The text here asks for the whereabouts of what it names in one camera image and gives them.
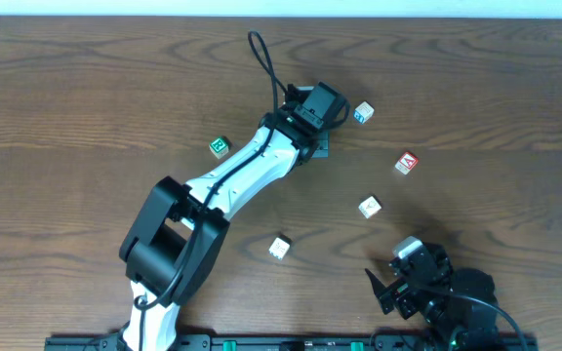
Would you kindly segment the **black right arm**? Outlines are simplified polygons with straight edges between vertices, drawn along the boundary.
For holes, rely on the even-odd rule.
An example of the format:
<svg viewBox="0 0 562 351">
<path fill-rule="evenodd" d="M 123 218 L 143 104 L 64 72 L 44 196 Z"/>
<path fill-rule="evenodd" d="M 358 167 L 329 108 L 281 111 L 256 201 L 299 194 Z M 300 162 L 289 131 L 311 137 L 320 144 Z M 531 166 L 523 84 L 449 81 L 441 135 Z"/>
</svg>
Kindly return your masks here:
<svg viewBox="0 0 562 351">
<path fill-rule="evenodd" d="M 474 268 L 454 269 L 445 249 L 409 237 L 393 249 L 388 263 L 396 280 L 385 285 L 370 269 L 366 275 L 383 314 L 407 320 L 420 314 L 427 335 L 414 350 L 491 350 L 501 348 L 496 321 L 501 313 L 491 275 Z"/>
</svg>

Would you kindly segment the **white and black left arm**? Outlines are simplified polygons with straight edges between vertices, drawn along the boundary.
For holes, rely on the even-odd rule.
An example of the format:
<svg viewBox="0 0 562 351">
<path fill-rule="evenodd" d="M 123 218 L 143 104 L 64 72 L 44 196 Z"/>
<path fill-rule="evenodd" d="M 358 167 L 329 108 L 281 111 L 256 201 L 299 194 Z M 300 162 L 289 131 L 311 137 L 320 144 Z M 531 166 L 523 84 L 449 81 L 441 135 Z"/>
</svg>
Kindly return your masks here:
<svg viewBox="0 0 562 351">
<path fill-rule="evenodd" d="M 231 219 L 258 192 L 306 163 L 321 135 L 340 126 L 348 100 L 320 82 L 289 86 L 252 139 L 208 173 L 180 184 L 169 176 L 149 192 L 121 244 L 134 293 L 123 350 L 168 350 L 181 308 L 212 271 Z"/>
</svg>

